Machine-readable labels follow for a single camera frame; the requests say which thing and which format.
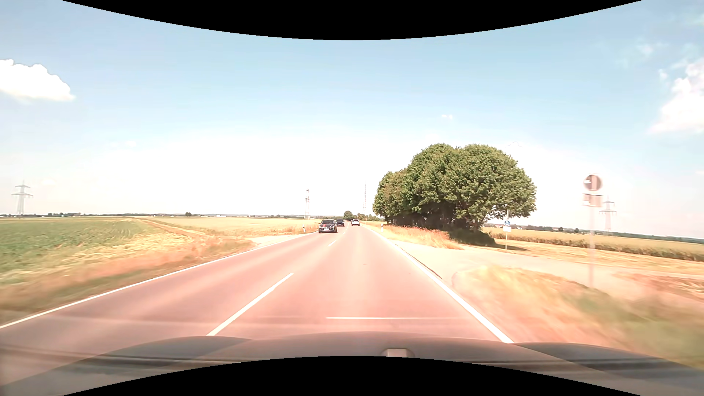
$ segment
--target sky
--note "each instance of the sky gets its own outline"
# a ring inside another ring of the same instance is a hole
[[[434,143],[537,186],[513,223],[704,237],[704,1],[382,41],[215,32],[53,0],[0,14],[0,213],[371,212]],[[603,228],[597,215],[595,228]]]

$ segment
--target tree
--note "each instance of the tree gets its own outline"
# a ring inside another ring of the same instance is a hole
[[[516,160],[483,144],[433,144],[379,182],[372,210],[398,225],[471,228],[490,218],[528,217],[536,188]]]
[[[528,217],[536,210],[536,187],[517,162],[503,151],[483,144],[459,149],[444,180],[455,199],[455,215],[474,231],[490,218]]]

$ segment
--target road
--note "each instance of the road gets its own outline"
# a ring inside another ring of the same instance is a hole
[[[378,330],[499,340],[481,319],[384,238],[347,225],[0,328],[6,349],[0,381],[193,335],[261,339]]]

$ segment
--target dark car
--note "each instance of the dark car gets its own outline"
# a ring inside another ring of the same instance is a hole
[[[337,232],[337,222],[331,218],[326,218],[320,222],[318,226],[318,233],[336,233]]]

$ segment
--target car hood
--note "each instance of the car hood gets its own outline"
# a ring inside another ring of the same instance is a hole
[[[58,395],[218,364],[334,356],[401,356],[499,366],[637,395],[701,395],[704,389],[704,371],[618,349],[566,343],[509,344],[415,333],[350,332],[267,340],[198,336],[150,342],[68,364],[0,390],[7,396]]]

